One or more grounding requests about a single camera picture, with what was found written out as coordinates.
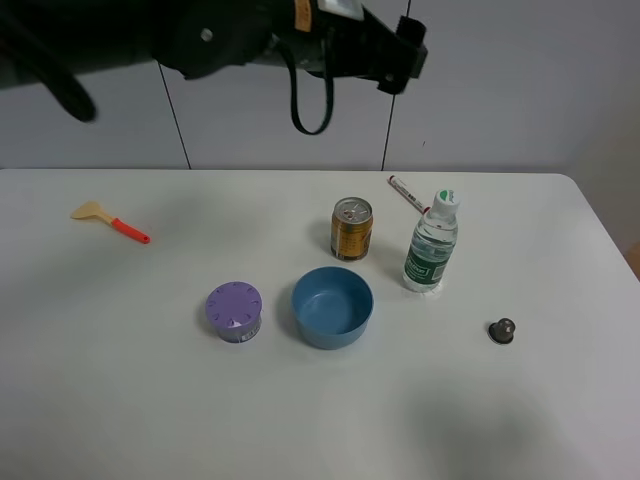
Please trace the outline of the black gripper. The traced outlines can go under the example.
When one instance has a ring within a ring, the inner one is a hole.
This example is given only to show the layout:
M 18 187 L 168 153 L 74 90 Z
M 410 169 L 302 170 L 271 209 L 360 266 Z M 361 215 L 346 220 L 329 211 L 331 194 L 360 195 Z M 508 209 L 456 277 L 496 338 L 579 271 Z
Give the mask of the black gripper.
M 390 95 L 420 76 L 428 55 L 422 22 L 403 15 L 390 28 L 360 1 L 279 1 L 272 26 L 272 47 L 295 68 L 373 81 Z

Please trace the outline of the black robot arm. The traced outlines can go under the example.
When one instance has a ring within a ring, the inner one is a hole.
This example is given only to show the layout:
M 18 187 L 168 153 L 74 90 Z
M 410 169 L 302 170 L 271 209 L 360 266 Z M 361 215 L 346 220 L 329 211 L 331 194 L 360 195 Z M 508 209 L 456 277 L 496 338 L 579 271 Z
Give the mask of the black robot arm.
M 97 109 L 84 73 L 153 60 L 196 80 L 229 66 L 278 65 L 322 79 L 332 110 L 341 77 L 401 94 L 421 74 L 425 34 L 407 16 L 389 28 L 359 1 L 5 1 L 1 84 L 40 83 L 87 123 Z

